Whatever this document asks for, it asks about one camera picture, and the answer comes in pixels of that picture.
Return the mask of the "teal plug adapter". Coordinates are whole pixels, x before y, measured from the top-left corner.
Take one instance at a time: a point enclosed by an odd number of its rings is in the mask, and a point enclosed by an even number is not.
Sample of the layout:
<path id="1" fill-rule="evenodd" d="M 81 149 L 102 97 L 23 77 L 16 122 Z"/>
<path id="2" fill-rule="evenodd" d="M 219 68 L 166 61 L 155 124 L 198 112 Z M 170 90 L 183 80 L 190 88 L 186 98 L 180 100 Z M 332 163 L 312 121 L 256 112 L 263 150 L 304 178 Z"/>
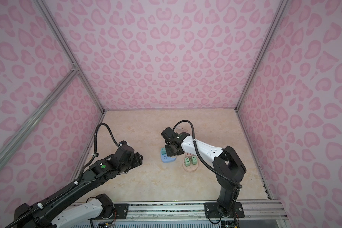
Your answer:
<path id="1" fill-rule="evenodd" d="M 165 149 L 165 147 L 163 147 L 161 149 L 161 157 L 166 157 L 166 156 L 167 156 L 166 149 Z"/>

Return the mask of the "pink plug adapter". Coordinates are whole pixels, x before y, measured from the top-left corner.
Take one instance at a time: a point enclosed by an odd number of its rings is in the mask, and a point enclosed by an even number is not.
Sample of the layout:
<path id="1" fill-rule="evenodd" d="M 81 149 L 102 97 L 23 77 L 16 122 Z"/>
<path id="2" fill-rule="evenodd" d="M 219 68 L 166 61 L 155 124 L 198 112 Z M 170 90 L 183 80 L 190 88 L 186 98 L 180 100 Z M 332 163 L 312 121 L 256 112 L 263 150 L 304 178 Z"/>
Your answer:
<path id="1" fill-rule="evenodd" d="M 189 158 L 189 159 L 190 159 L 192 156 L 193 156 L 193 154 L 191 154 L 191 153 L 186 153 L 186 154 L 185 154 L 185 157 L 187 157 L 187 158 Z"/>

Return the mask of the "green plug adapter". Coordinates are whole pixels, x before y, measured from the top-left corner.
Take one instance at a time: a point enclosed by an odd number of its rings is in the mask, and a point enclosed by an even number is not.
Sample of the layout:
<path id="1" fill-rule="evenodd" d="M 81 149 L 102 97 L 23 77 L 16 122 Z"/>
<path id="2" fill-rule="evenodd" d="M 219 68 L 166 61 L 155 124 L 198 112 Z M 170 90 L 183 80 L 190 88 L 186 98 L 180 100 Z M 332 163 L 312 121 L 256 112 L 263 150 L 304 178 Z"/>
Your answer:
<path id="1" fill-rule="evenodd" d="M 197 165 L 198 160 L 197 160 L 197 157 L 196 157 L 196 156 L 192 156 L 192 157 L 191 157 L 191 163 L 192 163 L 193 165 Z"/>
<path id="2" fill-rule="evenodd" d="M 191 165 L 190 159 L 188 157 L 184 158 L 185 167 L 189 167 Z"/>

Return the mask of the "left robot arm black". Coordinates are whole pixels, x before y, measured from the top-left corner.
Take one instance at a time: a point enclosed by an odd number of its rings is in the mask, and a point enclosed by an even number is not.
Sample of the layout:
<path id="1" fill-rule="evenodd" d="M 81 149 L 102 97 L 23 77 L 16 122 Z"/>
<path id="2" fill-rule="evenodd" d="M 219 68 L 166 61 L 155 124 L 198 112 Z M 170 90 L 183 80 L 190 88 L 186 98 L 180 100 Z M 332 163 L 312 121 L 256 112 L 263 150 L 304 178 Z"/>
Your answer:
<path id="1" fill-rule="evenodd" d="M 115 154 L 97 160 L 70 184 L 49 197 L 29 206 L 24 203 L 14 212 L 8 228 L 47 228 L 67 207 L 88 192 L 116 176 L 129 172 L 143 163 L 143 157 L 129 145 L 121 145 Z"/>

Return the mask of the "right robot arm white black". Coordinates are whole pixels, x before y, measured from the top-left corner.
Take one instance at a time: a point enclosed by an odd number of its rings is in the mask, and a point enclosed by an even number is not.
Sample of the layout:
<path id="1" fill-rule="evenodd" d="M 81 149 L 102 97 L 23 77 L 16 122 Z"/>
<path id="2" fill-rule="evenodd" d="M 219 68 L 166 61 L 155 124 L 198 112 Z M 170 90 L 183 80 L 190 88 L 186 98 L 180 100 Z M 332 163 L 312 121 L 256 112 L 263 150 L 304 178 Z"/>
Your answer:
<path id="1" fill-rule="evenodd" d="M 192 154 L 216 175 L 220 185 L 218 211 L 225 218 L 235 215 L 236 202 L 242 189 L 241 181 L 247 172 L 235 149 L 231 146 L 221 148 L 209 145 L 186 132 L 178 134 L 170 127 L 163 130 L 161 136 L 165 140 L 168 156 Z"/>

